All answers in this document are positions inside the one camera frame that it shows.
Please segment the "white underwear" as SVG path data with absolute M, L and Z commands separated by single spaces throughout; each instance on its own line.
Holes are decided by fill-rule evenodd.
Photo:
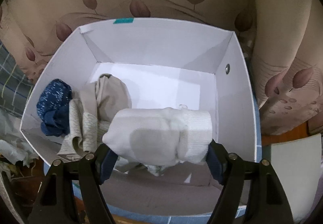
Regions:
M 207 111 L 124 109 L 102 141 L 117 155 L 146 165 L 202 164 L 212 141 L 212 120 Z

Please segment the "beige patterned underwear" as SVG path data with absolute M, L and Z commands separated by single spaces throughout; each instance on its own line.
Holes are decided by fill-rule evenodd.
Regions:
M 69 133 L 58 156 L 77 161 L 95 152 L 115 115 L 131 107 L 128 89 L 111 74 L 86 84 L 69 102 Z

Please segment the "dark blue speckled underwear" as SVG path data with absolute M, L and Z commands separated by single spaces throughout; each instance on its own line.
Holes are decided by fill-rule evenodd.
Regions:
M 71 100 L 72 88 L 61 79 L 52 80 L 43 90 L 36 108 L 46 136 L 60 137 L 69 133 Z

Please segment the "blue checked cloth cover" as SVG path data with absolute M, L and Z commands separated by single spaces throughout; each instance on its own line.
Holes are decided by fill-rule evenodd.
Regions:
M 255 102 L 255 116 L 256 116 L 256 161 L 259 162 L 262 157 L 261 149 L 261 133 L 260 133 L 260 119 L 257 103 Z M 49 170 L 49 166 L 44 162 L 43 171 L 46 174 Z M 73 192 L 76 198 L 82 200 L 81 190 L 78 184 L 73 184 Z M 111 214 L 115 214 L 119 217 L 125 217 L 130 221 L 142 221 L 147 223 L 207 223 L 211 212 L 206 214 L 198 214 L 192 216 L 162 216 L 162 215 L 151 215 L 151 214 L 138 214 L 123 210 L 121 208 L 107 204 Z M 242 217 L 245 215 L 246 206 L 239 206 L 236 216 L 235 223 L 241 223 Z

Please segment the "white box lid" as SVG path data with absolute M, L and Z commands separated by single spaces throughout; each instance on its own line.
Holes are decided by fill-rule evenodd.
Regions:
M 321 134 L 270 146 L 271 164 L 295 222 L 309 214 L 321 176 Z

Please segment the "white floral crumpled fabric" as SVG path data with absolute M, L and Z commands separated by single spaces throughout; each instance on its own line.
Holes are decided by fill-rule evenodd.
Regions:
M 20 118 L 1 109 L 1 155 L 11 164 L 29 167 L 39 156 L 20 132 Z

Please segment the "white Xincci shoe box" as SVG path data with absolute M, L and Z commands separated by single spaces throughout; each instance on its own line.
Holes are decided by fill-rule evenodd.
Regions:
M 36 105 L 61 79 L 78 92 L 101 74 L 127 86 L 135 109 L 207 111 L 214 140 L 242 159 L 257 159 L 255 105 L 246 63 L 233 31 L 181 20 L 133 18 L 78 27 L 56 51 L 26 104 L 20 130 L 47 164 L 61 138 L 46 137 Z M 108 205 L 146 215 L 186 216 L 213 210 L 220 189 L 206 165 L 183 163 L 155 177 L 114 171 L 101 186 Z

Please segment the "grey plaid blanket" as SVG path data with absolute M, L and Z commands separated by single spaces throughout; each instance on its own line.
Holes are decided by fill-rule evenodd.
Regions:
M 22 118 L 33 84 L 17 65 L 14 57 L 1 42 L 0 94 L 1 109 Z

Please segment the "pink leaf pattern bedsheet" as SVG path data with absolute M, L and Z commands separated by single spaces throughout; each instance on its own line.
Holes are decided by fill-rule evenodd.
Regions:
M 251 59 L 264 135 L 322 132 L 322 0 L 1 0 L 1 41 L 37 81 L 80 25 L 155 17 L 236 32 Z

